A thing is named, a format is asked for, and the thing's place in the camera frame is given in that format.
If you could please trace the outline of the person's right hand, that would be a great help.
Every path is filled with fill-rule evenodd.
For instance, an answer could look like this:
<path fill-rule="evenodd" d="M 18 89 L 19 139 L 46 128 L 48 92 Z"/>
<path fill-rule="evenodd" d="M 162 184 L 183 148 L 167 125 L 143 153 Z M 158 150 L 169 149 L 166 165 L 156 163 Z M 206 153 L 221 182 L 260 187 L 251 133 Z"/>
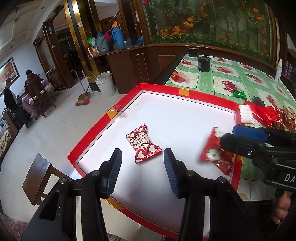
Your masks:
<path fill-rule="evenodd" d="M 283 221 L 290 209 L 291 199 L 286 191 L 283 192 L 281 197 L 278 197 L 275 201 L 274 211 L 272 214 L 272 220 L 275 224 L 280 224 Z"/>

